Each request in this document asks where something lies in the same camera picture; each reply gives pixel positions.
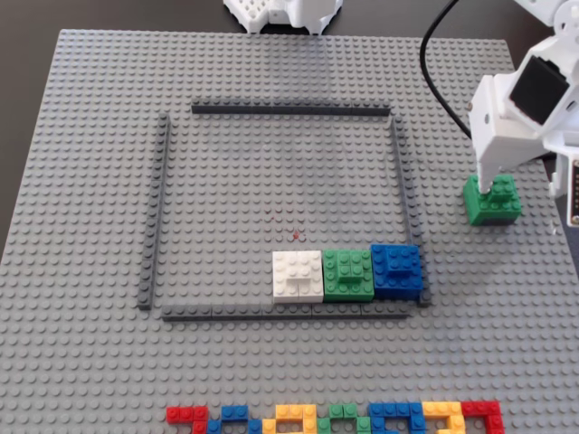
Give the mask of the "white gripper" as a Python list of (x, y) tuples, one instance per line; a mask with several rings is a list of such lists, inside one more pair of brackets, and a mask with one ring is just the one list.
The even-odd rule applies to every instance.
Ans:
[(471, 102), (479, 192), (500, 168), (556, 153), (550, 194), (567, 194), (568, 158), (578, 153), (578, 40), (548, 38), (511, 73), (485, 75)]

